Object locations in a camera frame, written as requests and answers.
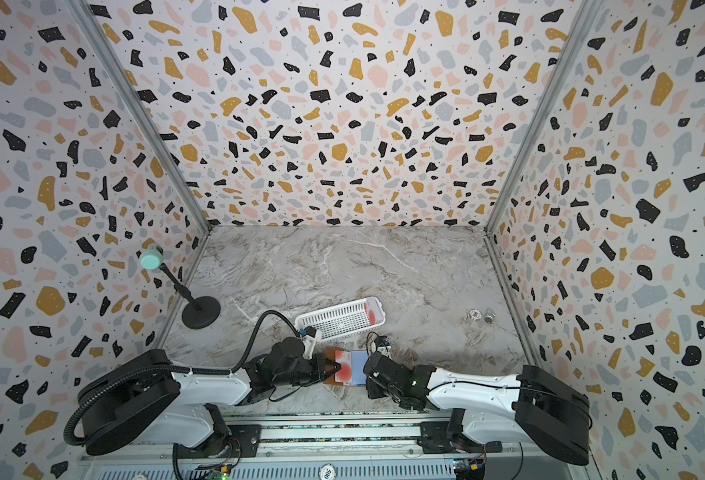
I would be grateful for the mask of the brown leather card holder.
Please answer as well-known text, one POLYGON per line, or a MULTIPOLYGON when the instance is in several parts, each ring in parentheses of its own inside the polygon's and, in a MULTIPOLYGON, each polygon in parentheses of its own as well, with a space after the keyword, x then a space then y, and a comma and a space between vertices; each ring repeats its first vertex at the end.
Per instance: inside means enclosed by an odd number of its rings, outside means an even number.
POLYGON ((363 387, 365 385, 366 376, 363 373, 363 366, 368 360, 366 351, 326 348, 326 359, 340 364, 340 371, 326 379, 325 384, 344 387, 363 387))

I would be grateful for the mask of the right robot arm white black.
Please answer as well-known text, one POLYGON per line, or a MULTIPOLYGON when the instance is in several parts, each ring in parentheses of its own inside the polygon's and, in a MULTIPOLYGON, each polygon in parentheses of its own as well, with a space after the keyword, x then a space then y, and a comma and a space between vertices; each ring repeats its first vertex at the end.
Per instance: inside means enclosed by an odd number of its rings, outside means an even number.
POLYGON ((409 411, 449 411, 460 428, 449 437, 464 451, 489 442, 530 442, 558 461, 589 463, 587 396, 537 366, 478 376, 431 365, 408 368, 376 352, 363 373, 371 399, 388 397, 409 411))

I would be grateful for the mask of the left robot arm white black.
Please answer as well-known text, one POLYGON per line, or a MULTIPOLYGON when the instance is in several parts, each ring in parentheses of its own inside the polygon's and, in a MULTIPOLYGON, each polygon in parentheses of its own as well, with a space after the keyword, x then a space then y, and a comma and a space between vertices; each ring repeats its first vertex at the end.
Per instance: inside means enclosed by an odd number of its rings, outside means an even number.
POLYGON ((164 350, 150 350, 78 394, 64 439, 90 456, 149 443, 178 446, 185 458, 212 458, 258 439, 257 433, 234 432, 222 408, 272 401, 280 387, 314 386, 340 369, 322 352, 308 354, 297 337, 232 370, 190 367, 170 361, 164 350))

